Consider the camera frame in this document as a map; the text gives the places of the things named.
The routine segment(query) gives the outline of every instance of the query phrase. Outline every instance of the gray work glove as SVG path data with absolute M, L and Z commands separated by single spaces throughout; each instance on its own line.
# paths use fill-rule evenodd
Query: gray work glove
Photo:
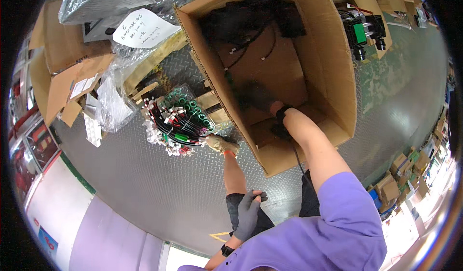
M 267 194 L 260 192 L 249 191 L 238 205 L 238 229 L 233 234 L 243 242 L 251 237 L 256 228 L 260 203 L 267 200 Z

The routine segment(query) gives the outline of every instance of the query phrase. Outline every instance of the metal floor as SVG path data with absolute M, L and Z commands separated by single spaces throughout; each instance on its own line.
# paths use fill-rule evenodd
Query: metal floor
M 172 53 L 163 61 L 163 69 L 172 81 L 188 82 L 200 95 L 198 92 L 205 91 L 200 85 L 203 78 L 188 50 Z M 407 62 L 411 77 L 406 85 L 367 114 L 362 112 L 361 75 L 356 75 L 356 133 L 339 152 L 366 185 L 374 182 L 399 152 L 421 145 L 443 103 L 447 56 L 435 29 L 421 32 L 419 45 Z M 72 164 L 117 213 L 161 239 L 212 255 L 223 243 L 209 234 L 232 230 L 222 180 L 223 158 L 207 147 L 197 149 L 191 157 L 169 158 L 162 147 L 147 142 L 142 122 L 138 114 L 118 133 L 109 134 L 100 148 L 86 140 L 82 116 L 72 128 L 61 121 L 54 125 Z M 222 133 L 238 140 L 232 128 L 224 125 Z M 238 163 L 247 186 L 267 192 L 269 200 L 262 208 L 272 221 L 278 224 L 297 214 L 300 170 L 295 167 L 265 179 L 249 147 L 242 141 L 240 145 Z

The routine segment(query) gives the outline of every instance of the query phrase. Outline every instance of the green floor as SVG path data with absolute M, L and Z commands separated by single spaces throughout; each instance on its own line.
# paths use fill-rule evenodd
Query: green floor
M 384 13 L 384 16 L 387 21 L 397 23 L 389 14 Z M 443 49 L 442 36 L 432 26 L 428 26 L 428 28 L 413 27 L 412 30 L 396 25 L 388 25 L 388 27 L 393 41 L 388 52 L 381 59 L 378 59 L 374 46 L 365 47 L 367 59 L 354 62 L 357 69 L 356 80 L 360 84 L 357 87 L 360 87 L 361 92 L 361 99 L 359 100 L 361 105 L 358 105 L 361 109 L 359 120 L 368 118 L 368 115 L 375 108 L 390 99 L 394 99 L 411 82 L 414 74 L 420 73 L 427 81 L 429 77 L 425 77 L 427 75 L 426 69 L 434 66 L 429 64 L 429 61 L 432 61 L 431 56 L 446 55 L 445 49 Z M 445 74 L 437 78 L 444 79 Z M 420 83 L 420 79 L 414 80 L 413 83 Z M 430 132 L 430 125 L 437 120 L 436 109 L 440 109 L 444 100 L 442 87 L 439 87 L 439 91 L 442 92 L 439 105 L 435 106 L 429 115 L 422 115 L 422 123 L 418 124 L 413 134 L 404 141 L 402 148 L 397 149 L 389 159 L 363 180 L 362 184 L 365 187 L 378 182 L 401 152 L 408 154 L 411 146 L 421 146 L 424 137 L 427 137 Z

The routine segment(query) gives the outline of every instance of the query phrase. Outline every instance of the beige sneaker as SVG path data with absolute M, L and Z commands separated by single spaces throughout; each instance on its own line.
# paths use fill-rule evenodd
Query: beige sneaker
M 232 151 L 235 155 L 238 153 L 239 144 L 225 141 L 219 135 L 209 135 L 206 138 L 207 145 L 216 152 L 223 153 L 226 150 Z

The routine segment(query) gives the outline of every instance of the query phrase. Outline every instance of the black watch strap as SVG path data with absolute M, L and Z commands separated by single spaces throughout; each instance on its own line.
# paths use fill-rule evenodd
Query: black watch strap
M 285 115 L 285 111 L 288 110 L 288 109 L 290 109 L 290 108 L 293 108 L 293 107 L 292 107 L 291 105 L 285 104 L 280 110 L 278 110 L 278 111 L 276 112 L 276 121 L 277 121 L 279 124 L 283 125 L 283 119 L 284 119 L 285 116 L 286 116 L 286 115 Z
M 229 246 L 225 246 L 225 244 L 222 246 L 222 255 L 225 257 L 228 257 L 235 249 L 231 249 Z

